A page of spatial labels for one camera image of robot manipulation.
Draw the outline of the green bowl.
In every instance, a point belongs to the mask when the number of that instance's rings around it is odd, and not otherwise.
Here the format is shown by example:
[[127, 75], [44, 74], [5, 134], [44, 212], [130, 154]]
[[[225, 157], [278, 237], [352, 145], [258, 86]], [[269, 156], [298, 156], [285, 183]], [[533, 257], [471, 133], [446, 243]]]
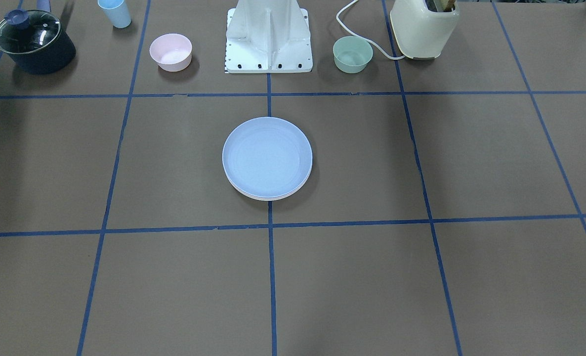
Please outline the green bowl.
[[332, 47], [334, 64], [345, 74], [363, 71], [374, 56], [374, 50], [365, 39], [346, 36], [336, 40]]

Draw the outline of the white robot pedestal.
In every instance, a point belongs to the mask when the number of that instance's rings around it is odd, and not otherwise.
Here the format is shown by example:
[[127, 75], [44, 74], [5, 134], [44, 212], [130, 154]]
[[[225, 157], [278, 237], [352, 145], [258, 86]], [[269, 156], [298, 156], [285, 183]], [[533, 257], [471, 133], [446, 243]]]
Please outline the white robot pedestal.
[[313, 69], [309, 13], [296, 0], [240, 0], [226, 20], [226, 73], [302, 74]]

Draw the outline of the cream toaster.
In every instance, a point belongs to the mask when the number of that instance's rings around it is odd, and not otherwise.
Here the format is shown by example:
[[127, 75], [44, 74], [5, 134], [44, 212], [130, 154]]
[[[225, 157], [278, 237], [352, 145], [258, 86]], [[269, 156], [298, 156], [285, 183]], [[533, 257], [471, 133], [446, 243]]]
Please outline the cream toaster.
[[390, 10], [395, 40], [408, 59], [438, 58], [459, 20], [455, 0], [396, 0]]

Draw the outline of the pink plate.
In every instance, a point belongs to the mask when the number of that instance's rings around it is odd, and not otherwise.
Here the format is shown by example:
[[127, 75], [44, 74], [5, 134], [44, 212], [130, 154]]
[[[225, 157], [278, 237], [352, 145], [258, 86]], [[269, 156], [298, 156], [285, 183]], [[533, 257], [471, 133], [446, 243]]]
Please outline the pink plate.
[[276, 175], [274, 178], [267, 176], [242, 177], [239, 175], [227, 176], [228, 182], [240, 193], [246, 197], [259, 201], [275, 201], [289, 197], [298, 192], [309, 180], [310, 175], [304, 178], [293, 178], [293, 180], [283, 183], [281, 176]]

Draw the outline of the cream white plate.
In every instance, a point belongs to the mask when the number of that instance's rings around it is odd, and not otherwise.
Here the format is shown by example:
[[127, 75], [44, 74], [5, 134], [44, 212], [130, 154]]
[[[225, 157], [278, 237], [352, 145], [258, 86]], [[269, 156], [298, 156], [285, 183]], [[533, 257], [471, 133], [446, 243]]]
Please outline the cream white plate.
[[244, 192], [244, 191], [239, 191], [240, 194], [243, 194], [244, 196], [251, 198], [253, 200], [258, 200], [258, 201], [277, 201], [277, 200], [282, 200], [286, 197], [289, 197], [293, 194], [295, 194], [295, 191], [293, 192], [289, 192], [287, 194], [282, 194], [279, 196], [274, 196], [274, 197], [266, 197], [266, 196], [257, 196], [257, 195], [252, 195], [249, 194], [248, 192]]

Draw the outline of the dark blue pot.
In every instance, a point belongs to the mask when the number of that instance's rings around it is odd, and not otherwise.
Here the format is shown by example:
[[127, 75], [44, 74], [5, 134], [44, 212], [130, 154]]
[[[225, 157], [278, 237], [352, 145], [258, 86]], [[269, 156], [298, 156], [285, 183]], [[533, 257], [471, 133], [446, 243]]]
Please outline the dark blue pot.
[[[38, 0], [35, 9], [42, 9], [52, 13], [48, 0]], [[76, 47], [66, 33], [65, 26], [62, 23], [61, 34], [47, 47], [33, 53], [8, 54], [8, 56], [25, 72], [34, 75], [44, 75], [52, 74], [67, 67], [73, 61], [76, 54]]]

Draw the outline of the light blue cup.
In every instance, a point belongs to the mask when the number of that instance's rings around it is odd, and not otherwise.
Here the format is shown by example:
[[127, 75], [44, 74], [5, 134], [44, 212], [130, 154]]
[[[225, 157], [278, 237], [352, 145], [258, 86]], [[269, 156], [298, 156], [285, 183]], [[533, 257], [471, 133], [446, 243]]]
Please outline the light blue cup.
[[113, 27], [123, 29], [131, 24], [132, 18], [125, 0], [98, 0], [97, 5]]

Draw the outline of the glass pot lid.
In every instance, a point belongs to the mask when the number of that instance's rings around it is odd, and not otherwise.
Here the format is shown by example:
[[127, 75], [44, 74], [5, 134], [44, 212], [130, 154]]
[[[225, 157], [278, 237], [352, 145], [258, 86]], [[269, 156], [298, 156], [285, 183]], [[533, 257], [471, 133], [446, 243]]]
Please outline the glass pot lid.
[[0, 22], [0, 50], [28, 54], [55, 41], [62, 32], [59, 18], [42, 9], [14, 9]]

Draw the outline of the pink bowl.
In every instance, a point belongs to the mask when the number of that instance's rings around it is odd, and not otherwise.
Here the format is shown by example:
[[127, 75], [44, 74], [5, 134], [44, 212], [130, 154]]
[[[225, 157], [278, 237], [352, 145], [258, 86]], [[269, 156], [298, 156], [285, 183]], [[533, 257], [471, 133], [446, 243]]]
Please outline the pink bowl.
[[164, 34], [151, 43], [149, 55], [162, 70], [179, 72], [192, 62], [192, 42], [182, 34]]

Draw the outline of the light blue plate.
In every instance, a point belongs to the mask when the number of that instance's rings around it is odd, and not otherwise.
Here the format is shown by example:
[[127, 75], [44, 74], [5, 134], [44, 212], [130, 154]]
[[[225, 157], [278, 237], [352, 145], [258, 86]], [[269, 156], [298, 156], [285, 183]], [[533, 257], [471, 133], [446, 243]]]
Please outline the light blue plate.
[[283, 183], [310, 175], [313, 151], [306, 135], [277, 117], [257, 117], [237, 126], [221, 153], [226, 176], [281, 176]]

